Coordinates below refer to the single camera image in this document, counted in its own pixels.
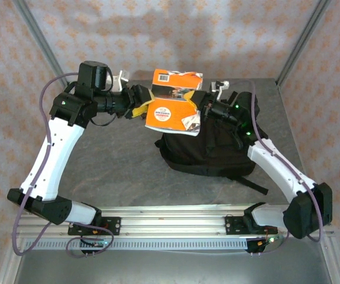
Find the orange paperback book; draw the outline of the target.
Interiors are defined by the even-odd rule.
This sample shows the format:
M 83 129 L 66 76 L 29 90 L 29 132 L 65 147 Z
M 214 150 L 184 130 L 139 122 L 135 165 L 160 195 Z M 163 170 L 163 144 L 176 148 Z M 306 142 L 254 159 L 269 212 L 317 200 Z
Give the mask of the orange paperback book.
M 202 73 L 156 69 L 151 85 L 154 100 L 148 104 L 145 126 L 162 133 L 196 137 L 200 111 L 191 98 L 202 84 Z

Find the black backpack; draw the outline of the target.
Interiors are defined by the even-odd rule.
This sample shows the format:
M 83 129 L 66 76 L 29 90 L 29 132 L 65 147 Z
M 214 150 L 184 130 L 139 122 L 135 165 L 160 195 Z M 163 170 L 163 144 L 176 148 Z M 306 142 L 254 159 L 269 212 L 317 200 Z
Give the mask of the black backpack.
M 178 172 L 227 178 L 266 195 L 266 188 L 246 178 L 255 168 L 255 162 L 248 157 L 249 146 L 236 149 L 232 145 L 232 138 L 223 125 L 206 118 L 207 103 L 201 111 L 200 131 L 196 137 L 164 133 L 156 141 L 162 158 Z

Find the small circuit board green LED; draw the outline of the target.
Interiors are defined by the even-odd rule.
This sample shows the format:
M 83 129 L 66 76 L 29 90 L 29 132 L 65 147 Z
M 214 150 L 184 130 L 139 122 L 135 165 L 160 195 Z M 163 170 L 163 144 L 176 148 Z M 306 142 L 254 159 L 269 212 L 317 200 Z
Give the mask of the small circuit board green LED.
M 109 241 L 104 239 L 85 239 L 81 238 L 80 242 L 83 244 L 84 247 L 96 247 L 102 248 L 109 246 Z
M 264 238 L 255 238 L 253 239 L 254 244 L 256 244 L 259 247 L 265 247 L 277 240 L 281 239 L 280 235 L 275 235 L 271 237 L 264 237 Z

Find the grey metal sheet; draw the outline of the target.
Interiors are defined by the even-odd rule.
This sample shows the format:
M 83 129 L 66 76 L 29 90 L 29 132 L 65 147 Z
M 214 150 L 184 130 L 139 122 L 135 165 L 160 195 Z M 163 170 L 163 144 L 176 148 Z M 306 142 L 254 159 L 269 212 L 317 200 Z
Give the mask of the grey metal sheet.
M 23 257 L 13 284 L 332 284 L 316 247 L 269 255 L 109 251 L 73 259 L 63 251 Z

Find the aluminium corner post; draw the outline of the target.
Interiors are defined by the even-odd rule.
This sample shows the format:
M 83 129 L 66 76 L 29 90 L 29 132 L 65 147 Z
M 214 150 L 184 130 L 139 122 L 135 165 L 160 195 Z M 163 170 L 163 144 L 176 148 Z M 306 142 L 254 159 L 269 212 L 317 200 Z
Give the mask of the aluminium corner post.
M 31 35 L 34 37 L 35 42 L 38 44 L 43 56 L 47 60 L 49 66 L 56 76 L 62 75 L 63 69 L 61 68 L 56 56 L 54 55 L 45 35 L 43 34 L 38 22 L 36 21 L 33 13 L 31 12 L 26 0 L 12 0 L 20 16 L 25 21 Z
M 326 10 L 328 9 L 332 0 L 318 0 L 317 4 L 311 13 L 308 21 L 306 22 L 302 32 L 300 33 L 295 45 L 292 48 L 279 76 L 276 79 L 276 85 L 280 89 L 289 74 L 293 70 L 298 58 L 300 57 L 302 51 L 306 47 L 307 43 L 311 39 L 314 30 L 317 28 L 320 20 L 323 18 Z

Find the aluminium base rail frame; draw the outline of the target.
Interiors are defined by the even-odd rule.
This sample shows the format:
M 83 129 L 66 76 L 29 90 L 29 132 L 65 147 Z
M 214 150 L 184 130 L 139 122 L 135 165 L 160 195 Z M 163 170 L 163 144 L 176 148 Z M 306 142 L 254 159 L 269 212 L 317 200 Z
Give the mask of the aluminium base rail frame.
M 227 238 L 225 217 L 243 216 L 245 205 L 122 206 L 102 209 L 103 217 L 121 217 L 119 238 Z M 17 236 L 36 237 L 47 221 L 33 215 L 21 217 Z M 71 237 L 68 223 L 50 225 L 43 238 Z

